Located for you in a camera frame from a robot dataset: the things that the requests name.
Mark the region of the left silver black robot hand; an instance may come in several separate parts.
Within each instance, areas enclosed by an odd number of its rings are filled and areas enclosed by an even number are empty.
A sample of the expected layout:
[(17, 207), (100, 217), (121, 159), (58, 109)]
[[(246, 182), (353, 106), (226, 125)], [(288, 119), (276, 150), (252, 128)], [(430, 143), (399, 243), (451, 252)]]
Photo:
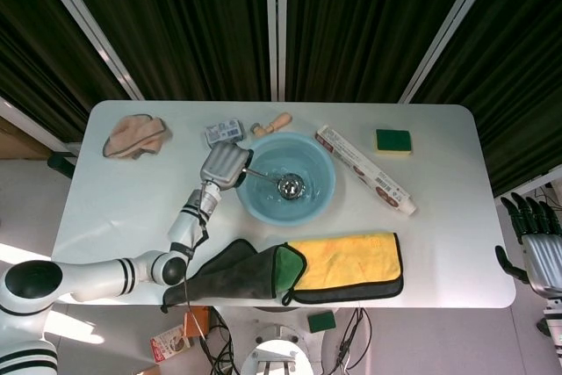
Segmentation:
[(221, 141), (215, 144), (201, 170), (203, 182), (217, 185), (221, 191), (239, 187), (245, 180), (243, 172), (251, 164), (254, 151), (236, 143)]

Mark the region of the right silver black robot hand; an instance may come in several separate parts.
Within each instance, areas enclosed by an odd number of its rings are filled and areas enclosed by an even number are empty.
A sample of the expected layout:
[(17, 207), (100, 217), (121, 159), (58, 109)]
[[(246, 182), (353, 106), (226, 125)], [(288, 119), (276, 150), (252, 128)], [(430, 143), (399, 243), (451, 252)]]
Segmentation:
[(494, 248), (502, 270), (510, 277), (529, 285), (535, 294), (548, 299), (561, 298), (561, 223), (555, 211), (544, 201), (522, 197), (501, 198), (507, 209), (515, 237), (522, 247), (524, 267), (509, 260), (505, 249)]

